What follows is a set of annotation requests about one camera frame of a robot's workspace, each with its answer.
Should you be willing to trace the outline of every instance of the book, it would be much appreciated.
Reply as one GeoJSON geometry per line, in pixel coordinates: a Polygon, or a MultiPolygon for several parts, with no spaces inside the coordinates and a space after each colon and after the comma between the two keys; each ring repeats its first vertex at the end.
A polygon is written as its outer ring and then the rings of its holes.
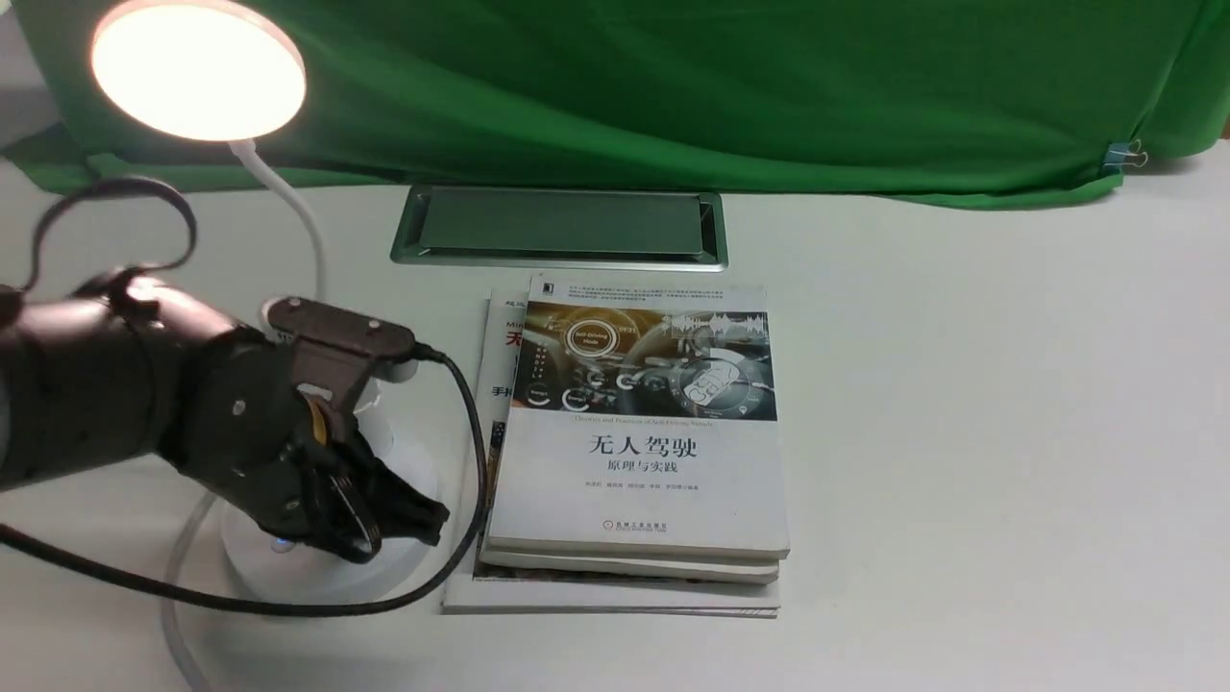
{"type": "MultiPolygon", "coordinates": [[[[497,476],[508,420],[525,305],[524,290],[497,290],[492,293],[487,312],[475,397],[488,441],[492,478],[497,476]]],[[[477,493],[474,470],[470,465],[465,468],[458,505],[460,515],[472,513],[477,493]]],[[[492,487],[488,503],[497,488],[498,484],[492,487]]],[[[465,526],[469,516],[459,520],[458,526],[465,526]]],[[[481,543],[480,536],[476,546],[481,543]]],[[[514,569],[482,563],[475,547],[445,584],[443,612],[638,612],[772,618],[780,606],[777,584],[704,584],[592,572],[514,569]]]]}
{"type": "Polygon", "coordinates": [[[560,556],[554,553],[518,553],[483,549],[482,562],[491,565],[522,569],[555,569],[595,572],[627,576],[661,576],[695,581],[726,581],[731,584],[770,584],[777,580],[780,563],[638,559],[626,556],[560,556]]]}
{"type": "Polygon", "coordinates": [[[485,549],[785,558],[766,302],[535,277],[485,549]]]}

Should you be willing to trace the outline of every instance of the black cable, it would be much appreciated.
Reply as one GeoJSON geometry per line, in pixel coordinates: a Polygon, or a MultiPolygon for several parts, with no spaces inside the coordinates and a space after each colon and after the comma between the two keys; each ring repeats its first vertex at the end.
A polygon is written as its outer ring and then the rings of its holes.
{"type": "Polygon", "coordinates": [[[478,497],[475,500],[474,519],[470,520],[470,526],[466,527],[465,535],[461,537],[461,542],[458,543],[456,549],[449,557],[448,562],[445,562],[444,567],[432,575],[430,579],[408,594],[396,596],[394,599],[386,599],[384,601],[343,606],[266,604],[263,601],[248,601],[245,599],[229,599],[225,596],[204,594],[202,591],[183,589],[182,586],[175,586],[148,576],[132,574],[96,563],[87,558],[82,558],[81,556],[62,551],[54,546],[43,543],[37,538],[32,538],[9,525],[0,524],[0,545],[9,546],[14,551],[25,553],[32,558],[38,558],[39,560],[66,570],[91,576],[100,581],[106,581],[113,586],[119,586],[121,589],[139,591],[151,596],[160,596],[162,599],[171,599],[172,601],[178,601],[189,606],[198,606],[202,608],[230,613],[296,618],[333,618],[386,613],[421,601],[439,585],[444,584],[444,580],[446,580],[449,575],[453,574],[453,570],[461,564],[465,554],[470,551],[470,547],[478,537],[478,531],[487,521],[486,498],[491,479],[487,477],[487,451],[482,442],[482,424],[478,420],[478,406],[474,401],[474,395],[470,393],[470,386],[466,385],[465,375],[461,372],[461,369],[459,369],[451,359],[423,343],[416,345],[416,358],[423,361],[437,363],[449,369],[449,372],[453,374],[453,380],[461,391],[461,398],[465,401],[466,414],[470,419],[470,433],[474,438],[474,455],[478,473],[478,497]]]}
{"type": "Polygon", "coordinates": [[[180,211],[180,215],[182,215],[183,220],[188,224],[188,247],[183,251],[183,254],[181,254],[178,259],[172,262],[146,262],[137,264],[133,268],[144,273],[182,267],[188,258],[192,257],[192,253],[197,251],[197,215],[192,213],[192,206],[188,205],[188,200],[184,199],[183,194],[180,194],[178,189],[160,179],[141,176],[112,177],[100,179],[77,189],[73,194],[62,197],[57,203],[52,204],[52,208],[43,211],[43,215],[38,219],[38,225],[34,226],[34,238],[31,242],[30,278],[27,278],[26,283],[17,290],[25,293],[38,284],[38,279],[43,272],[43,240],[47,238],[47,231],[52,227],[55,220],[64,215],[65,211],[75,206],[77,203],[87,199],[143,195],[157,197],[180,211]]]}

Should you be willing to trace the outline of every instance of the white wall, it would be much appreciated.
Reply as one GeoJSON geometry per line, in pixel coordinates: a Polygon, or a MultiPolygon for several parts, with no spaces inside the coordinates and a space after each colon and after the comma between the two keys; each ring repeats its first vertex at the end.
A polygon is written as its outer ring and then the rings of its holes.
{"type": "Polygon", "coordinates": [[[0,0],[0,147],[46,129],[59,119],[42,73],[17,25],[0,0]]]}

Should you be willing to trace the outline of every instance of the white cable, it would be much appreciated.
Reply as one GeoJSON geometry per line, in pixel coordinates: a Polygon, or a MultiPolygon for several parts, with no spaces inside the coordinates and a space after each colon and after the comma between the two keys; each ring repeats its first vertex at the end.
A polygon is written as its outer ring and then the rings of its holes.
{"type": "MultiPolygon", "coordinates": [[[[244,162],[244,167],[256,176],[256,179],[285,199],[294,208],[295,213],[299,214],[299,218],[303,219],[304,226],[308,229],[308,236],[311,238],[311,248],[316,264],[316,290],[312,299],[323,300],[326,295],[325,237],[320,231],[320,224],[316,221],[316,214],[312,213],[308,202],[295,192],[294,187],[290,187],[287,181],[282,179],[273,168],[267,166],[256,155],[255,141],[251,139],[231,141],[230,146],[231,151],[244,162]]],[[[167,584],[180,584],[180,575],[183,573],[183,563],[188,558],[188,549],[192,548],[192,542],[197,537],[197,532],[200,531],[200,525],[205,522],[205,517],[209,516],[209,510],[216,500],[216,495],[205,493],[202,495],[200,501],[197,503],[196,509],[192,510],[192,514],[188,515],[188,520],[183,522],[183,529],[180,530],[180,536],[176,537],[175,546],[171,548],[171,557],[167,558],[166,574],[164,575],[164,581],[167,584]]],[[[166,649],[171,653],[171,660],[180,669],[183,681],[188,683],[188,690],[192,692],[213,692],[213,686],[209,685],[204,674],[200,672],[197,659],[183,640],[183,632],[180,631],[180,617],[176,612],[175,601],[164,599],[159,604],[159,615],[162,622],[162,638],[166,640],[166,649]]]]}
{"type": "Polygon", "coordinates": [[[266,165],[260,156],[256,155],[256,143],[251,139],[244,139],[240,141],[230,143],[231,151],[235,156],[242,161],[244,167],[252,173],[256,179],[261,181],[266,187],[273,191],[274,194],[282,197],[290,208],[299,214],[303,219],[304,225],[308,227],[308,235],[311,237],[312,252],[316,254],[316,300],[323,300],[326,291],[326,275],[325,275],[325,236],[321,234],[320,222],[316,220],[316,214],[312,213],[311,206],[308,205],[308,200],[295,192],[290,183],[282,179],[273,168],[266,165]]]}
{"type": "MultiPolygon", "coordinates": [[[[171,548],[171,557],[166,563],[166,574],[162,580],[167,584],[180,584],[180,574],[183,572],[183,562],[188,557],[188,549],[192,548],[192,540],[197,537],[197,530],[205,521],[205,516],[209,515],[209,509],[214,506],[216,499],[218,497],[213,493],[202,495],[197,508],[188,515],[188,521],[183,522],[183,529],[180,531],[180,537],[175,540],[175,547],[171,548]]],[[[193,658],[188,644],[183,640],[183,633],[180,632],[180,616],[175,610],[175,601],[162,599],[159,604],[159,616],[162,621],[162,639],[166,640],[166,649],[171,653],[175,666],[183,675],[183,681],[188,683],[188,690],[212,692],[213,687],[205,680],[205,675],[200,672],[197,659],[193,658]]]]}

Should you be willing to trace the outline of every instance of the desk lamp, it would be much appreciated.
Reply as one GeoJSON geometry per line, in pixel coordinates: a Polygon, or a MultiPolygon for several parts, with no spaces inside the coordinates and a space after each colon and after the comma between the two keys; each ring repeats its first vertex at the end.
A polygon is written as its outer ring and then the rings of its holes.
{"type": "MultiPolygon", "coordinates": [[[[111,101],[160,132],[226,141],[244,166],[303,219],[316,256],[317,299],[325,294],[323,238],[308,203],[256,152],[253,138],[290,120],[306,93],[304,61],[277,25],[230,0],[128,0],[98,22],[90,50],[93,75],[111,101]]],[[[373,382],[355,411],[359,430],[389,468],[429,498],[438,494],[430,457],[396,435],[373,382]]],[[[375,560],[352,564],[271,538],[228,506],[223,542],[235,575],[257,597],[289,604],[353,604],[401,584],[427,546],[390,541],[375,560]]]]}

